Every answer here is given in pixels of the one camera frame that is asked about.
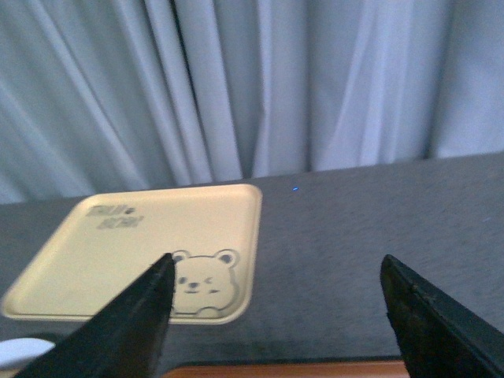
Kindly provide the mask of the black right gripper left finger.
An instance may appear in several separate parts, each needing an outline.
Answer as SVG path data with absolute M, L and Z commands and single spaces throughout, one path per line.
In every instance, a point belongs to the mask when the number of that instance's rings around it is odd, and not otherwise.
M 17 377 L 153 377 L 169 326 L 175 263 L 163 255 Z

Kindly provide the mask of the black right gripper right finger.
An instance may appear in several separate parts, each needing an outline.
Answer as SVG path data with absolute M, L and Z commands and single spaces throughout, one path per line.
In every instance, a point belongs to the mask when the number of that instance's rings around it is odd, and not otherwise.
M 411 377 L 502 377 L 503 334 L 394 256 L 380 283 Z

